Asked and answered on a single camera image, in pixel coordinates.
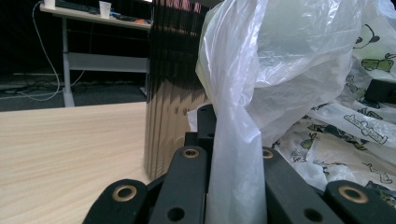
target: black keyboard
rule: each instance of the black keyboard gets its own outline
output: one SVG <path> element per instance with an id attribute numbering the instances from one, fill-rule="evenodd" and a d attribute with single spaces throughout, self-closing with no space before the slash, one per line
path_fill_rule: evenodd
<path id="1" fill-rule="evenodd" d="M 55 6 L 56 7 L 64 7 L 64 8 L 69 8 L 69 9 L 74 9 L 74 10 L 78 10 L 78 11 L 85 11 L 85 12 L 89 12 L 92 14 L 99 14 L 99 8 L 97 7 L 88 7 L 88 6 L 84 6 L 81 4 L 76 4 L 76 3 L 71 3 L 71 2 L 65 2 L 63 0 L 56 0 L 55 1 Z"/>

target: round hole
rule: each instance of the round hole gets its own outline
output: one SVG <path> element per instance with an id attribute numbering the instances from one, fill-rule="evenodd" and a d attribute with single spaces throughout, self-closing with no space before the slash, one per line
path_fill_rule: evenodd
<path id="1" fill-rule="evenodd" d="M 367 195 L 359 190 L 352 188 L 350 186 L 341 186 L 338 189 L 338 192 L 346 199 L 354 202 L 354 203 L 367 203 L 369 201 L 369 198 Z"/>
<path id="2" fill-rule="evenodd" d="M 137 189 L 132 185 L 121 185 L 114 189 L 113 199 L 117 202 L 123 203 L 131 200 L 137 193 Z"/>
<path id="3" fill-rule="evenodd" d="M 171 221 L 180 221 L 184 217 L 184 210 L 181 208 L 172 208 L 168 211 L 168 219 Z"/>
<path id="4" fill-rule="evenodd" d="M 199 151 L 197 149 L 186 149 L 183 151 L 183 156 L 189 159 L 196 158 L 199 156 Z"/>
<path id="5" fill-rule="evenodd" d="M 305 209 L 304 215 L 313 222 L 321 222 L 323 220 L 323 216 L 317 210 L 312 208 Z"/>
<path id="6" fill-rule="evenodd" d="M 274 153 L 268 149 L 262 150 L 262 157 L 265 159 L 271 159 L 274 157 Z"/>

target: brown ribbed container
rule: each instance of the brown ribbed container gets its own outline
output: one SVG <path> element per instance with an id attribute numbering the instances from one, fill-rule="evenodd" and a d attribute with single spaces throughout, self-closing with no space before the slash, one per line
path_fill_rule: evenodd
<path id="1" fill-rule="evenodd" d="M 145 169 L 166 173 L 190 130 L 187 112 L 207 101 L 195 74 L 207 7 L 188 0 L 153 0 L 146 116 Z"/>

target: paper cup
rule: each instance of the paper cup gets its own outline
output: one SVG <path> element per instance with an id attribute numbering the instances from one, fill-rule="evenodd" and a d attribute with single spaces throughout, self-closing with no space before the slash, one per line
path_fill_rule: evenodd
<path id="1" fill-rule="evenodd" d="M 44 0 L 44 7 L 55 9 L 55 0 Z"/>
<path id="2" fill-rule="evenodd" d="M 100 17 L 109 19 L 111 3 L 99 1 Z"/>

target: desk leg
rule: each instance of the desk leg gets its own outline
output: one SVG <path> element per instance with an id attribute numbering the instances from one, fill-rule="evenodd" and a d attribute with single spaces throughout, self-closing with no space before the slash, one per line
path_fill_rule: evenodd
<path id="1" fill-rule="evenodd" d="M 62 37 L 64 42 L 64 106 L 74 107 L 73 93 L 70 84 L 69 49 L 67 46 L 67 19 L 62 18 Z"/>

